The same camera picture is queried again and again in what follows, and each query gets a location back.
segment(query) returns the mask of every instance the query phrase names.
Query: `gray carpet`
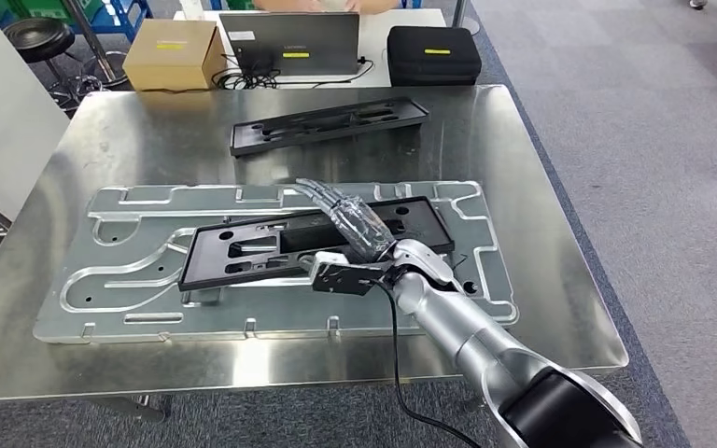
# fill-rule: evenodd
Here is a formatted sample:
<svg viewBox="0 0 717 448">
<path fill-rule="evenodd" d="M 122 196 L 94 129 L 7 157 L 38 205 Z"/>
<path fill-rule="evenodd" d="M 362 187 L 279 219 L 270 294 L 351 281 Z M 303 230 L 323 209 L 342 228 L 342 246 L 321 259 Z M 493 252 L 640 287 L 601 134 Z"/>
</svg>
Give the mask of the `gray carpet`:
<svg viewBox="0 0 717 448">
<path fill-rule="evenodd" d="M 688 439 L 715 448 L 717 0 L 686 3 L 474 2 Z"/>
<path fill-rule="evenodd" d="M 171 17 L 176 9 L 175 3 L 164 0 L 152 2 L 151 5 L 157 17 Z M 490 3 L 509 7 L 513 2 L 499 0 L 488 2 Z M 514 3 L 517 5 L 516 11 L 518 7 L 538 5 L 537 0 Z M 559 0 L 557 3 L 567 6 L 574 4 L 567 0 Z M 452 4 L 454 2 L 451 0 L 427 2 L 429 7 L 443 7 L 445 15 L 451 13 Z M 487 6 L 485 0 L 478 5 Z M 481 9 L 481 12 L 485 21 L 488 10 Z M 126 42 L 120 37 L 107 36 L 104 42 L 107 49 L 127 48 Z M 487 35 L 482 33 L 477 42 L 485 63 L 480 82 L 511 85 Z M 79 56 L 87 54 L 81 39 L 73 51 Z M 69 69 L 74 69 L 74 65 L 70 64 Z M 37 67 L 37 73 L 41 79 L 50 82 L 48 74 L 42 72 L 42 67 Z M 525 78 L 526 74 L 527 72 L 524 72 L 522 78 Z M 513 76 L 513 81 L 517 85 L 517 75 Z M 572 115 L 575 111 L 567 110 L 564 113 Z M 601 381 L 637 416 L 646 446 L 688 446 L 669 401 L 664 396 L 637 334 L 627 318 L 623 307 L 627 306 L 626 297 L 623 297 L 621 304 L 578 219 L 579 215 L 550 162 L 549 156 L 555 156 L 551 149 L 552 142 L 546 142 L 549 150 L 546 153 L 532 122 L 526 113 L 524 115 L 546 171 L 631 355 L 629 368 L 601 378 Z M 540 118 L 535 117 L 538 130 L 541 124 L 537 119 Z M 547 120 L 542 126 L 551 130 Z M 566 170 L 572 173 L 575 167 L 568 166 Z M 577 208 L 584 218 L 581 203 Z M 604 254 L 604 247 L 600 249 L 600 253 Z M 620 271 L 612 272 L 612 279 L 615 274 L 625 273 L 626 269 L 630 267 L 624 265 Z M 158 397 L 155 398 L 155 404 L 166 408 L 170 413 L 168 421 L 163 425 L 135 423 L 85 401 L 0 403 L 0 447 L 461 446 L 454 439 L 402 414 L 397 408 L 392 391 L 388 385 L 356 385 Z M 477 400 L 464 383 L 407 385 L 405 394 L 412 407 L 418 411 L 442 418 L 467 431 L 484 446 L 495 446 L 487 423 L 488 416 L 477 407 Z"/>
</svg>

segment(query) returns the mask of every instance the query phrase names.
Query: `person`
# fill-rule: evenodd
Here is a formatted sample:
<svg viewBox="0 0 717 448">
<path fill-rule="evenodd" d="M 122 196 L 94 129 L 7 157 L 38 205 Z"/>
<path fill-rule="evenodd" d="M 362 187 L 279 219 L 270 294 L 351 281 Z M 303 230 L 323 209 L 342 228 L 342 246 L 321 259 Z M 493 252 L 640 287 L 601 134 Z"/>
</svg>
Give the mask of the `person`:
<svg viewBox="0 0 717 448">
<path fill-rule="evenodd" d="M 378 14 L 400 4 L 400 0 L 254 0 L 257 9 L 279 12 L 354 11 Z"/>
</svg>

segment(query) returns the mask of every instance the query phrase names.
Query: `cardboard box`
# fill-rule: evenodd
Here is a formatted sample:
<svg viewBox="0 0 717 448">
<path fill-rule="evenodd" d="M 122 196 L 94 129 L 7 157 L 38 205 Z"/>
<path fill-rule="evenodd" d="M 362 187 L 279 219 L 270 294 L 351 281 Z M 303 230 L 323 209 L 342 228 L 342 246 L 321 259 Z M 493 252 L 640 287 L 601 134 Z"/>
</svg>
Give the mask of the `cardboard box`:
<svg viewBox="0 0 717 448">
<path fill-rule="evenodd" d="M 214 21 L 145 20 L 122 68 L 137 91 L 212 89 L 223 54 Z"/>
</svg>

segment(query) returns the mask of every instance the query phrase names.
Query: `robotic hand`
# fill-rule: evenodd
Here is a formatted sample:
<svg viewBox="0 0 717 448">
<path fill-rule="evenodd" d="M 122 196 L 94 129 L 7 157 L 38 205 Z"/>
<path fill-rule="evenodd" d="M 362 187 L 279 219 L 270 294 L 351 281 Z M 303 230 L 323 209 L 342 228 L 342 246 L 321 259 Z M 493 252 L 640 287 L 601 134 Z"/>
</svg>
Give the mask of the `robotic hand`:
<svg viewBox="0 0 717 448">
<path fill-rule="evenodd" d="M 296 189 L 331 217 L 366 261 L 375 263 L 354 265 L 340 254 L 317 253 L 311 260 L 313 288 L 359 295 L 375 285 L 385 289 L 485 399 L 501 446 L 641 447 L 639 426 L 619 399 L 588 375 L 518 342 L 468 298 L 449 265 L 427 246 L 416 240 L 395 242 L 359 198 L 305 179 Z"/>
</svg>

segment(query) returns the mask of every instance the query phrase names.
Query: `black plastic tray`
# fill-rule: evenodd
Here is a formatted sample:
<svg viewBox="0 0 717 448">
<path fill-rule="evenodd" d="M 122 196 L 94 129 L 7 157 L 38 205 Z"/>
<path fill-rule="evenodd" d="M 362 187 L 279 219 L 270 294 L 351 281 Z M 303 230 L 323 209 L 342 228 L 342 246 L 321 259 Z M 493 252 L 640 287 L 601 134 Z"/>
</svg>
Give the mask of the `black plastic tray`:
<svg viewBox="0 0 717 448">
<path fill-rule="evenodd" d="M 398 240 L 413 238 L 436 253 L 455 250 L 455 242 L 428 198 L 370 203 Z M 319 211 L 201 227 L 190 244 L 178 281 L 181 291 L 304 273 L 299 259 L 317 251 L 357 256 L 330 219 Z"/>
<path fill-rule="evenodd" d="M 426 108 L 406 97 L 318 109 L 232 127 L 230 153 L 256 152 L 424 123 Z"/>
</svg>

